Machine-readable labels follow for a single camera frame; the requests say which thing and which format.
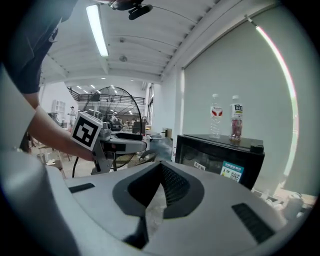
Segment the qr code sticker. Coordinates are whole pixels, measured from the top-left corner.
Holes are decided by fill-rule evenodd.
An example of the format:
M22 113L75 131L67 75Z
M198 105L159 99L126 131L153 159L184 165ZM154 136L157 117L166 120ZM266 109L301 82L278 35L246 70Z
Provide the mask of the qr code sticker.
M232 171L232 172L231 172L231 175L230 175L230 179L238 182L239 179L240 179L240 173L238 174L238 173Z

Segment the black refrigerator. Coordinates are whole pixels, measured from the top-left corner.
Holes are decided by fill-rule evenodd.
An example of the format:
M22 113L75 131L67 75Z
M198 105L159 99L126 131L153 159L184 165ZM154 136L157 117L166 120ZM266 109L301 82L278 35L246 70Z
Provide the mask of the black refrigerator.
M175 162L233 179L252 189L265 158L262 140L209 134L178 135Z

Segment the ceiling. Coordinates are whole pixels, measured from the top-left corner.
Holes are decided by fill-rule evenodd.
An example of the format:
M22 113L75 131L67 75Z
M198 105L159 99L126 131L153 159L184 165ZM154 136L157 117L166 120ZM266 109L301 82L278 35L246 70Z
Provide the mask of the ceiling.
M127 11L99 5L109 57L101 57L86 7L97 4L79 0L70 19L59 26L42 64L41 84L101 77L127 77L160 81L164 69L198 22L219 0L144 0L153 10L136 20ZM125 56L126 62L120 61Z

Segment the plastic bottle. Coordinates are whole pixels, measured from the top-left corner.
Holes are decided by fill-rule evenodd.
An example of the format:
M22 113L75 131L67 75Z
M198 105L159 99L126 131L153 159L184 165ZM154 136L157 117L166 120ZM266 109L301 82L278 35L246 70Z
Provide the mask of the plastic bottle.
M219 95L212 95L212 103L210 107L211 112L211 124L210 124L210 138L219 139L221 134L221 119L222 119L222 107L219 101Z
M242 117L243 106L240 103L239 96L234 95L232 97L231 108L231 135L230 139L240 141L242 137Z

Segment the industrial fan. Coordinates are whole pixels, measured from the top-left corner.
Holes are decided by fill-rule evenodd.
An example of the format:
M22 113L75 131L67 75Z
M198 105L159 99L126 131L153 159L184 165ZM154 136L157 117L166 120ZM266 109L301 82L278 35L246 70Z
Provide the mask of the industrial fan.
M113 134L117 132L142 134L139 107L134 97L122 88L112 85L88 95L88 101L82 111L103 122L109 122ZM111 168L117 170L128 164L134 155L135 153L106 157L113 160Z

